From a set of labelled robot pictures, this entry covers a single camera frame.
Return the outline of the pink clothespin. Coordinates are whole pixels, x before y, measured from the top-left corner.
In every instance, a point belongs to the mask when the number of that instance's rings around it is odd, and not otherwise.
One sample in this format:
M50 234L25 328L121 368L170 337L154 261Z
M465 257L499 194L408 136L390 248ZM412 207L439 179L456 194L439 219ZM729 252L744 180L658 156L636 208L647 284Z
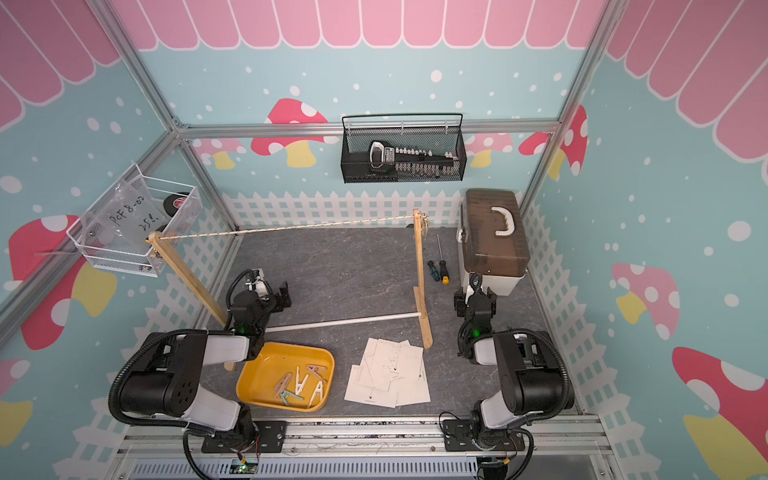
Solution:
M275 393L276 393L276 395L277 395L277 396L279 396L279 394L280 394L280 393L281 393L283 390L286 390L286 389L287 389L287 387L288 387L288 385L289 385L289 383L290 383L290 381L291 381L292 377L293 377L293 374L292 374L292 373L290 373L290 372L288 372L288 373L286 373L286 374L285 374L285 375L284 375L284 376L283 376L283 377L282 377L282 378L279 380L279 382L278 382L278 383L275 385L275 387L274 387L274 391L275 391Z
M308 364L306 369L310 375L313 375L319 381L327 382L329 380L328 368L324 365Z

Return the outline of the white clothespin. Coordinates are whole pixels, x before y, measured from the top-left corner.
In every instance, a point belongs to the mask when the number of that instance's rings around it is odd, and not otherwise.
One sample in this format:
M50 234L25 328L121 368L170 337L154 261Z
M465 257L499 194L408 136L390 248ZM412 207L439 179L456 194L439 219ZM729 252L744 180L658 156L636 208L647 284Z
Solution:
M298 396L300 396L305 389L306 383L309 378L309 373L307 371L302 371L299 366L296 367L295 371L295 389L294 393Z
M324 398L324 391L325 391L325 382L323 380L319 380L308 402L308 405L307 405L308 409L318 407L322 404L322 401Z

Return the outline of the green clothespin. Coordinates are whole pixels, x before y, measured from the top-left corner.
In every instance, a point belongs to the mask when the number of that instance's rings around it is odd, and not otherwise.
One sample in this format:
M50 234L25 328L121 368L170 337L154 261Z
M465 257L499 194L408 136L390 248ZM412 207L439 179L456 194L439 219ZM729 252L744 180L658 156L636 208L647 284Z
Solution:
M290 399L293 399L293 400L296 400L296 401L300 401L300 402L302 402L304 400L304 398L302 396L297 395L296 393L291 392L289 390L283 390L279 394L279 397L282 399L282 401L283 401L283 403L285 405L289 405L289 400Z

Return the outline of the postcard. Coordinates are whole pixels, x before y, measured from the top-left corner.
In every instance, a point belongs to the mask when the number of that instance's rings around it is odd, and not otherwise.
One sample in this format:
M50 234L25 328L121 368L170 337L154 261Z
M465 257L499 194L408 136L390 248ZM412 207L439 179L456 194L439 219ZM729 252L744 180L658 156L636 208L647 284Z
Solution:
M389 391L397 380L422 378L423 349L408 341L393 342L369 338L352 379L363 387Z
M429 403L431 401L424 360L421 360L417 378L398 378L393 380L390 386L396 394L396 407Z
M360 367L358 365L353 365L351 367L350 376L344 395L344 399L346 401L387 408L396 407L397 394L395 392L378 390L356 382L356 378L359 373Z

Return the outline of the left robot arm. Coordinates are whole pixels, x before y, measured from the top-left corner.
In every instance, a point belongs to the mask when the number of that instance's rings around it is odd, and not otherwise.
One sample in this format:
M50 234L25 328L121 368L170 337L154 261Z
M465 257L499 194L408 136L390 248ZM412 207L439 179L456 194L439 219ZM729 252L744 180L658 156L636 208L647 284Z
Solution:
M147 336L112 383L108 408L134 426L180 427L249 445L258 429L249 408L200 384L205 366L256 359L274 313L292 305L289 285L277 289L263 271L246 269L230 285L222 330L180 329Z

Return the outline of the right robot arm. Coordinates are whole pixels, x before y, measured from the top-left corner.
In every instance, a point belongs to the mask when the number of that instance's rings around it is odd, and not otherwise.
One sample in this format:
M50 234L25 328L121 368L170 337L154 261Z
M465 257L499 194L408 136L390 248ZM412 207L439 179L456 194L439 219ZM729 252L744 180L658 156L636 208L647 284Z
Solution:
M496 331L492 319L497 295L471 273L467 286L454 295L458 356L476 365L495 366L499 391L476 403L468 427L457 434L480 450L496 449L514 431L549 420L575 403L575 393L563 357L548 333L526 328Z

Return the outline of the brown lid storage box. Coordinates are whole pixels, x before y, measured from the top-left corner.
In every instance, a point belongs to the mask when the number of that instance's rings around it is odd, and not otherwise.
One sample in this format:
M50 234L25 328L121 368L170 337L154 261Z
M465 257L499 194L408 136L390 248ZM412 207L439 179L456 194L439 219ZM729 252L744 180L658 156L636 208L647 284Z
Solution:
M463 287L477 273L484 288L509 296L526 275L528 242L517 195L510 190L467 190L460 206L457 242Z

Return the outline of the yellow plastic tray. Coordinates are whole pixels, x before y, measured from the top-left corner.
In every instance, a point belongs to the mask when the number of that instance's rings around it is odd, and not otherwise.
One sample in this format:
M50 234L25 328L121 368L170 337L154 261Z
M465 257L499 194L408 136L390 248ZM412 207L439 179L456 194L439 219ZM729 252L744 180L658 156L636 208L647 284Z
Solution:
M326 349L267 342L245 363L236 394L254 406L316 412L328 400L334 369L335 358Z

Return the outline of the black tape roll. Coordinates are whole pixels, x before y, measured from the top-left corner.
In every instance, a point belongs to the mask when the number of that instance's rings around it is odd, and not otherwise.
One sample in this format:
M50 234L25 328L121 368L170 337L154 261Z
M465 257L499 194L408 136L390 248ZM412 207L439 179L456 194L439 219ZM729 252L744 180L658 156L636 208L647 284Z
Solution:
M188 193L169 194L163 200L163 209L169 218L174 217L188 199Z

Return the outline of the socket wrench set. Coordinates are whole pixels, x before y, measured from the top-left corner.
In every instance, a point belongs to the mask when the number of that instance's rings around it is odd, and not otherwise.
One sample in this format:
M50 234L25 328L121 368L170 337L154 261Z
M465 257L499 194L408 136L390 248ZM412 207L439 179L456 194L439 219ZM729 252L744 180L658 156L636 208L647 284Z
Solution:
M438 155L432 150L395 147L373 141L366 163L369 173L387 181L420 181L462 179L462 160L452 152Z

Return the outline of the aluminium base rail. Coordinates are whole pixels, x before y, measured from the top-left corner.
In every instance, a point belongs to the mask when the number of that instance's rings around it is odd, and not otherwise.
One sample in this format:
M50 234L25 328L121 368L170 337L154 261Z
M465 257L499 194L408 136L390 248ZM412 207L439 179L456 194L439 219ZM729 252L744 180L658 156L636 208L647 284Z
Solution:
M517 468L525 479L620 479L607 436L593 415L561 416L496 448L460 445L444 433L450 416L288 418L279 452L242 457L205 453L191 438L198 469L212 479L494 479Z

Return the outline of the black mesh wall basket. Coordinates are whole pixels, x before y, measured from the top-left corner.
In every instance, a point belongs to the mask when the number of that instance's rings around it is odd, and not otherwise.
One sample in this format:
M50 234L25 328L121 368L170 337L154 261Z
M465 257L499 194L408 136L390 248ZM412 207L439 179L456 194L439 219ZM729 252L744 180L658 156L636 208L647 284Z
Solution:
M467 166L461 113L342 118L346 183L459 182Z

